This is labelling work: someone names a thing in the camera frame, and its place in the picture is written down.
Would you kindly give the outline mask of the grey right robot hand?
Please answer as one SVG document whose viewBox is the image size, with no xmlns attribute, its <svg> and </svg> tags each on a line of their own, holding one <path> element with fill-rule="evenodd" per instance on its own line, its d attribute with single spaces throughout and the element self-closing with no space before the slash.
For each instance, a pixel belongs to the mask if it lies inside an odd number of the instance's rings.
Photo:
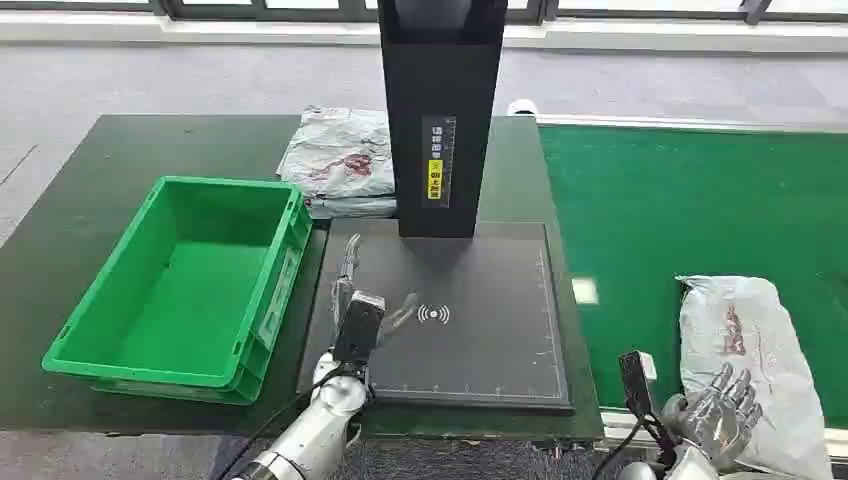
<svg viewBox="0 0 848 480">
<path fill-rule="evenodd" d="M 699 392 L 670 397 L 662 420 L 677 443 L 696 448 L 718 473 L 734 469 L 762 418 L 748 369 L 735 374 L 722 365 L 711 383 Z"/>
</svg>

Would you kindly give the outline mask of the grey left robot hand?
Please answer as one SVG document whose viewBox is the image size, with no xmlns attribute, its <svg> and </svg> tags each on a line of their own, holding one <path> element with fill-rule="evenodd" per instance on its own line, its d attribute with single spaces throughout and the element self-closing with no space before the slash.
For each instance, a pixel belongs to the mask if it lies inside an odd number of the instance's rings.
<svg viewBox="0 0 848 480">
<path fill-rule="evenodd" d="M 340 333 L 342 317 L 354 292 L 354 274 L 359 266 L 359 247 L 361 235 L 353 234 L 344 249 L 344 253 L 338 264 L 336 280 L 331 288 L 330 299 L 330 325 L 331 333 L 337 336 Z M 390 338 L 392 338 L 403 325 L 413 316 L 419 306 L 419 297 L 416 293 L 409 293 L 401 306 L 387 314 L 380 323 L 377 330 L 375 348 L 379 349 Z"/>
</svg>

